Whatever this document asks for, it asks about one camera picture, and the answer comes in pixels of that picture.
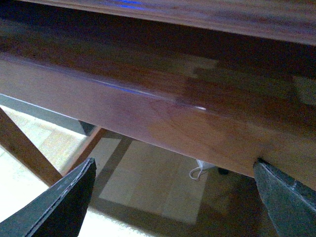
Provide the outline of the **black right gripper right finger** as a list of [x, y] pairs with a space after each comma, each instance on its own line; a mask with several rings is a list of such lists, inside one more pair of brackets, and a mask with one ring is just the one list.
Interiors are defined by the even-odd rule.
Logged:
[[259, 158], [253, 165], [260, 198], [280, 237], [316, 235], [316, 192]]

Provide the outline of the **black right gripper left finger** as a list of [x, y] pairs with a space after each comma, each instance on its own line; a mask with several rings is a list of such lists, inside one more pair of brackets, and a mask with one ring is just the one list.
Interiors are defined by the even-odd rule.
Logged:
[[77, 237], [91, 200], [96, 162], [86, 159], [0, 224], [2, 237]]

